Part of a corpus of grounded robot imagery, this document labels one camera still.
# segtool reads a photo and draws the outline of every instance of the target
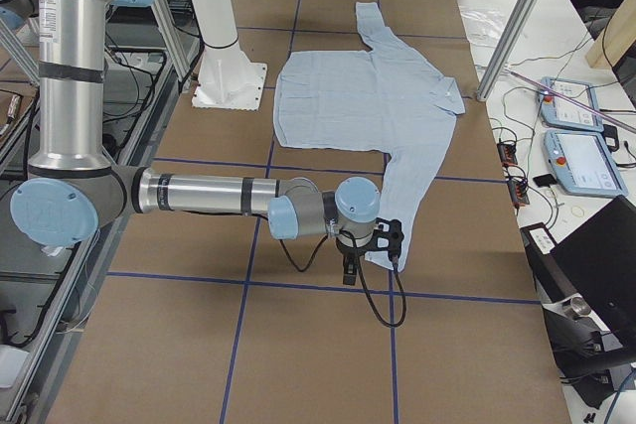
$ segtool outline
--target computer monitor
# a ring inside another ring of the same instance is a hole
[[[624,347],[636,347],[636,207],[614,198],[551,252]]]

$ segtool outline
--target brown table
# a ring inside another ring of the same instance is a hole
[[[358,50],[356,1],[466,96],[415,221],[408,315],[397,330],[342,285],[333,243],[296,273],[266,224],[152,213],[131,219],[50,423],[568,423],[541,306],[503,182],[455,0],[234,0],[242,48],[269,64],[258,112],[181,96],[153,167],[191,174],[382,182],[381,153],[281,148],[273,87],[290,51]],[[303,261],[317,237],[289,243]],[[366,266],[383,313],[399,297]]]

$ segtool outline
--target white robotic arm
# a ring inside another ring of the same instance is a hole
[[[345,269],[366,250],[386,250],[397,260],[399,222],[378,226],[380,193],[364,178],[321,193],[303,179],[178,176],[112,165],[101,153],[104,13],[112,1],[40,0],[40,150],[29,160],[29,181],[11,200],[22,231],[39,243],[68,246],[127,213],[266,214],[275,238],[337,236]],[[230,0],[215,2],[216,26],[206,19],[211,0],[194,0],[209,54],[200,74],[209,80],[200,81],[197,97],[232,102],[248,94],[253,101],[262,68],[240,50]]]

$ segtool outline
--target table surface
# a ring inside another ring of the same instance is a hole
[[[360,287],[342,286],[331,242],[298,274],[257,219],[134,216],[48,422],[569,421],[488,113],[470,99],[477,76],[455,0],[233,0],[243,50],[269,64],[260,110],[194,109],[182,95],[153,167],[380,186],[383,154],[285,149],[272,131],[289,52],[364,47],[356,1],[379,2],[465,95],[415,220],[405,324],[384,328]],[[316,241],[289,248],[304,260]],[[366,270],[395,317],[388,272]]]
[[[462,9],[474,10],[479,13],[487,13],[494,19],[507,20],[517,0],[457,0]],[[468,36],[479,33],[475,25],[465,23]],[[559,76],[562,78],[587,81],[593,85],[605,85],[595,89],[598,103],[603,109],[615,109],[631,112],[630,114],[616,114],[618,119],[634,126],[636,115],[634,107],[620,84],[616,83],[616,77],[611,71],[592,69],[585,60],[585,54],[592,45],[587,30],[580,21],[576,11],[568,0],[539,0],[536,4],[522,34],[513,49],[508,64],[512,70],[534,80],[543,76]],[[545,57],[560,57],[581,48],[571,55],[560,59],[546,59]],[[471,44],[471,53],[475,60],[477,71],[483,71],[479,67],[488,65],[494,49]],[[537,61],[524,62],[526,59],[542,58]],[[528,127],[512,121],[510,118],[535,125],[539,106],[537,96],[528,89],[514,89],[519,86],[529,86],[514,77],[502,74],[497,81],[493,92],[488,97],[488,113],[493,118],[492,125],[497,127],[500,123],[514,130],[520,138],[530,137],[531,130]],[[548,128],[541,120],[536,123],[536,137],[532,147],[530,141],[522,141],[518,144],[517,156],[520,164],[528,174],[528,177],[538,176],[550,172],[547,156],[544,152],[543,136]],[[499,131],[495,131],[495,138],[499,138]],[[502,139],[510,139],[510,135],[504,133]],[[630,144],[636,144],[636,137],[628,131],[619,129],[619,138],[627,140]],[[617,162],[631,163],[623,147],[614,153]],[[629,190],[628,199],[634,203],[636,198],[636,171],[621,170],[622,178]],[[568,195],[560,186],[552,187],[556,193],[553,198],[550,193],[546,196],[559,204],[559,214],[551,233],[556,240],[561,240],[577,229],[583,222],[605,206],[609,199],[590,198]],[[519,227],[536,222],[547,222],[550,216],[550,208],[546,201],[541,199],[536,192],[530,192],[531,204],[519,211],[517,221]],[[572,422],[578,422],[589,412],[596,409],[588,408],[570,386],[563,389],[567,398]],[[621,396],[612,417],[612,424],[627,424],[633,421],[636,415],[636,393],[626,392]],[[605,416],[610,399],[607,399],[596,419]]]

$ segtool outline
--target white table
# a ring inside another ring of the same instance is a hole
[[[501,13],[506,19],[510,16],[517,0],[457,0],[460,8],[475,9],[479,11],[495,11]],[[467,33],[470,38],[470,27],[467,25]],[[559,57],[561,54],[574,50],[581,41],[589,39],[584,25],[579,20],[574,8],[568,0],[539,0],[536,4],[522,35],[520,36],[509,58],[512,70],[520,74],[540,80],[543,76],[559,76],[561,78],[588,81],[594,85],[606,84],[616,81],[616,77],[610,70],[595,70],[587,65],[585,53],[592,45],[589,40],[580,50],[558,60],[539,60],[524,62],[525,59]],[[488,65],[494,52],[493,48],[476,46],[471,43],[471,52],[478,72],[480,67]],[[496,83],[493,92],[488,98],[488,113],[493,120],[493,127],[501,125],[514,130],[519,138],[529,138],[529,128],[520,125],[504,114],[503,98],[506,95],[506,112],[508,116],[535,125],[539,104],[537,95],[529,89],[516,89],[517,86],[529,84],[520,81],[510,75],[502,74]],[[629,98],[620,84],[614,83],[595,90],[598,102],[603,109],[634,111]],[[617,114],[616,117],[636,126],[636,115]],[[534,141],[524,140],[517,145],[517,158],[529,178],[550,173],[551,168],[544,152],[544,133],[546,127],[541,119],[536,124]],[[499,131],[495,131],[495,137],[499,138]],[[618,131],[621,141],[621,149],[614,153],[614,158],[619,163],[631,163],[622,142],[627,140],[636,154],[636,135],[622,129]],[[512,134],[506,131],[502,139],[511,139]],[[636,170],[622,170],[621,175],[629,190],[628,199],[636,203]],[[599,211],[609,202],[609,199],[571,196],[564,192],[560,186],[553,186],[555,198],[549,199],[559,204],[558,219],[551,228],[551,233],[557,241],[568,236],[583,222]],[[536,222],[546,222],[550,216],[549,205],[537,193],[529,191],[531,204],[520,209],[518,214],[519,227]],[[588,408],[569,386],[563,388],[568,402],[570,417],[573,423],[582,422],[588,412],[596,412],[594,422],[602,423],[609,407],[611,397],[606,399],[600,411]],[[628,424],[634,422],[636,416],[636,392],[627,391],[621,395],[617,407],[614,409],[611,424]]]

